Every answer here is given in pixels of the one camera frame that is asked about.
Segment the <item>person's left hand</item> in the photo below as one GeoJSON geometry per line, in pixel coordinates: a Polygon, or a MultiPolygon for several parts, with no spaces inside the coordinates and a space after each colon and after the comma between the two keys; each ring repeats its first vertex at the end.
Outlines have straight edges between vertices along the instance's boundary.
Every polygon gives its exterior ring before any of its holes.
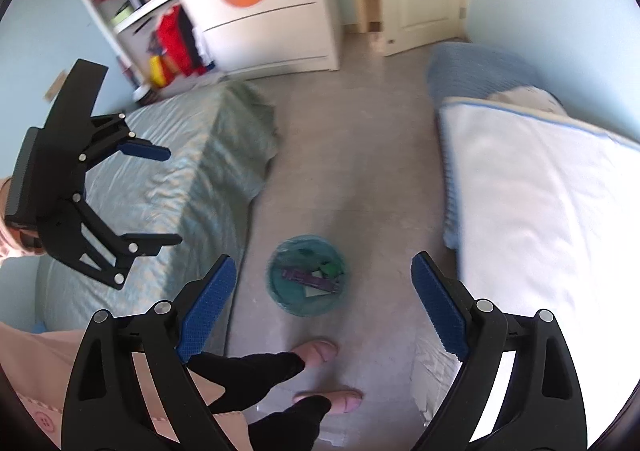
{"type": "Polygon", "coordinates": [[[15,229],[6,224],[6,202],[10,186],[10,177],[1,180],[1,261],[25,256],[40,256],[44,253],[44,249],[35,232],[15,229]]]}

